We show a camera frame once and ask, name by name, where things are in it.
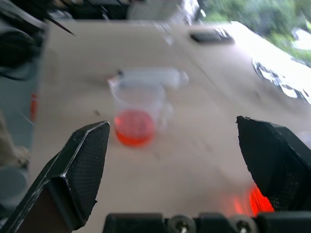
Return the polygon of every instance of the green foliage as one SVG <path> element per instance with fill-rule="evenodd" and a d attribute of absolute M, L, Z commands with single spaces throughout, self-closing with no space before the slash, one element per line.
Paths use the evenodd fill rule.
<path fill-rule="evenodd" d="M 311 52 L 294 48 L 292 46 L 293 37 L 291 35 L 273 33 L 266 39 L 289 55 L 311 63 Z"/>
<path fill-rule="evenodd" d="M 217 12 L 209 14 L 205 20 L 208 22 L 228 22 L 229 21 L 226 16 L 223 16 Z"/>
<path fill-rule="evenodd" d="M 206 3 L 206 21 L 238 21 L 288 54 L 311 63 L 311 51 L 293 48 L 291 33 L 295 27 L 311 32 L 311 0 L 206 0 Z"/>

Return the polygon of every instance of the wooden table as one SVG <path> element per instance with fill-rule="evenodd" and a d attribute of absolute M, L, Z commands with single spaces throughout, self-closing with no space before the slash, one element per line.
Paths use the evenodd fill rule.
<path fill-rule="evenodd" d="M 98 203 L 79 232 L 101 232 L 110 212 L 248 214 L 253 181 L 239 148 L 236 116 L 286 125 L 296 133 L 311 129 L 310 106 L 263 85 L 252 68 L 253 56 L 281 52 L 238 23 L 224 26 L 235 45 L 208 46 L 189 37 L 190 30 L 207 25 L 64 25 L 77 36 L 51 25 L 32 180 L 74 130 L 112 122 L 112 96 L 104 78 L 118 68 L 176 67 L 190 78 L 187 86 L 168 91 L 174 118 L 153 144 L 127 148 L 112 126 Z"/>

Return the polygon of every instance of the plastic measuring cup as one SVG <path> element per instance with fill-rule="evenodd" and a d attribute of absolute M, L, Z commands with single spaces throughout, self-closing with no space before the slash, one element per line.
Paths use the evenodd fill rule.
<path fill-rule="evenodd" d="M 156 82 L 120 80 L 111 88 L 115 101 L 114 128 L 125 145 L 143 146 L 163 130 L 172 115 L 164 87 Z"/>

